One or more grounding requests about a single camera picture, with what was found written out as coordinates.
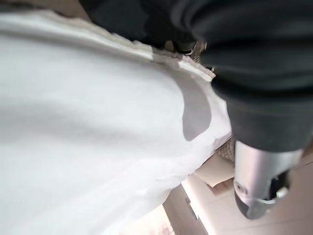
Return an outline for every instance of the white sheet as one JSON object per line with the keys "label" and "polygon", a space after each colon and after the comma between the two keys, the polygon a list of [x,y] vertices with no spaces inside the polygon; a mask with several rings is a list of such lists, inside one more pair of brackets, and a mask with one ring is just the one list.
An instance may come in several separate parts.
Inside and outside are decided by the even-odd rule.
{"label": "white sheet", "polygon": [[86,22],[0,14],[0,52],[2,235],[115,234],[230,131],[212,73]]}

